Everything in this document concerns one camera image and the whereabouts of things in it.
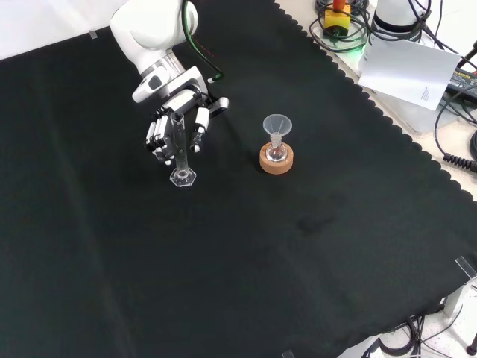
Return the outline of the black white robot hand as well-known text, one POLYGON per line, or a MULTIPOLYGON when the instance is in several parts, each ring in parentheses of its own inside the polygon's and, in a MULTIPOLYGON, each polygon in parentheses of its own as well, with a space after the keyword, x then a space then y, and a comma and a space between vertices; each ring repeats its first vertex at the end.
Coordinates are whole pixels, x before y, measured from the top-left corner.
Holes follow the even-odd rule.
POLYGON ((210 119, 223 113, 230 104, 228 98, 216 98, 208 93, 202 74, 195 66, 174 79, 163 69, 155 69, 146 75, 133 93, 133 100, 141 103, 151 97, 158 98, 160 106, 153 113, 153 121, 145 136, 145 147, 167 166, 175 160, 178 152, 172 134, 172 115, 184 116, 196 109, 189 147, 198 153, 203 147, 203 137, 208 131, 210 119))

